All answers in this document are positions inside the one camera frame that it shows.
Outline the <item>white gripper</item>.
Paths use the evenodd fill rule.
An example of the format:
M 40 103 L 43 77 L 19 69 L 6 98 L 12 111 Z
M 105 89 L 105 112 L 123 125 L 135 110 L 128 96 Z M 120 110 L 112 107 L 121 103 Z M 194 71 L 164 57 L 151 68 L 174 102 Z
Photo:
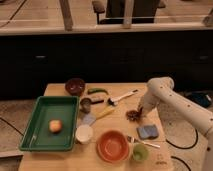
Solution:
M 147 115 L 151 112 L 157 104 L 157 99 L 155 97 L 142 97 L 139 103 L 139 109 L 142 115 Z

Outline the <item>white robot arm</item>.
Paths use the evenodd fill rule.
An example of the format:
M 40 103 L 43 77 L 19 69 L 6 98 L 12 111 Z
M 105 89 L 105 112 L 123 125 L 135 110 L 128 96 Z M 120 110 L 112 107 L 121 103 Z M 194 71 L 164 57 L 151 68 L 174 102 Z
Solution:
M 138 109 L 143 115 L 147 115 L 160 101 L 172 106 L 208 140 L 202 171 L 213 171 L 213 112 L 179 95 L 173 88 L 174 81 L 171 77 L 151 78 Z

